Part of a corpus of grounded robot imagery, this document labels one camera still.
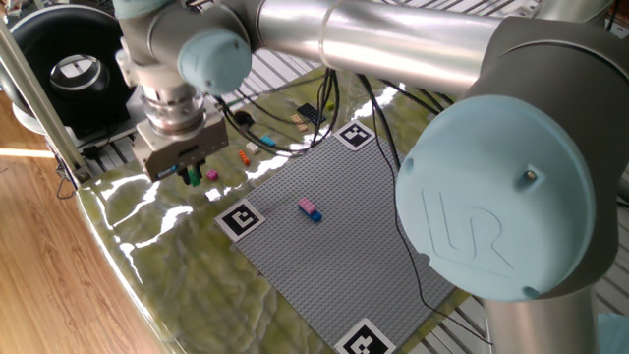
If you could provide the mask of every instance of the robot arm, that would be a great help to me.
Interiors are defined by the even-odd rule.
[[[189,166],[200,174],[227,146],[201,92],[235,90],[265,47],[462,96],[407,156],[397,207],[431,266],[501,304],[490,313],[507,317],[495,320],[504,327],[548,337],[538,324],[552,318],[539,302],[530,318],[503,304],[522,314],[534,299],[581,301],[611,266],[616,187],[629,160],[629,50],[601,29],[359,0],[225,0],[202,14],[169,0],[114,4],[125,36],[118,61],[128,84],[143,87],[148,116],[134,150],[152,180],[186,181]],[[509,353],[595,352],[591,309],[573,318],[586,325],[565,340],[493,340]]]
[[[115,1],[118,62],[142,86],[148,120],[135,152],[153,181],[227,146],[201,92],[235,90],[265,47],[409,85],[461,94],[479,77],[499,19],[365,1],[229,0],[202,14],[167,0]]]

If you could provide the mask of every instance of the screw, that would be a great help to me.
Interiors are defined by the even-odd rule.
[[[529,180],[529,181],[535,181],[538,179],[538,175],[537,173],[533,172],[533,171],[527,171],[524,176]]]

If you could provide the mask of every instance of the orange lego brick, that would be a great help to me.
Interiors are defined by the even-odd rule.
[[[247,157],[247,154],[242,150],[238,151],[238,154],[240,155],[240,158],[243,160],[243,163],[245,163],[246,166],[249,166],[250,161],[249,161],[249,158]]]

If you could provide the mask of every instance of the pink lego brick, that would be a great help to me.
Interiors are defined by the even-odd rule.
[[[316,206],[308,200],[308,198],[303,197],[299,200],[297,205],[305,211],[308,215],[314,213],[316,211]]]
[[[209,170],[209,172],[207,172],[207,178],[212,181],[216,181],[218,179],[218,172],[214,170]]]

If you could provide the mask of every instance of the blue lego brick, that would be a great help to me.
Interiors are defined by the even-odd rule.
[[[275,140],[273,140],[270,136],[263,136],[260,140],[270,147],[275,147]]]
[[[307,215],[314,222],[320,222],[321,219],[323,218],[323,215],[321,215],[321,213],[318,212],[318,210],[315,210],[313,213],[308,213],[301,206],[297,206],[297,207],[299,208],[299,210],[303,211],[304,214]]]

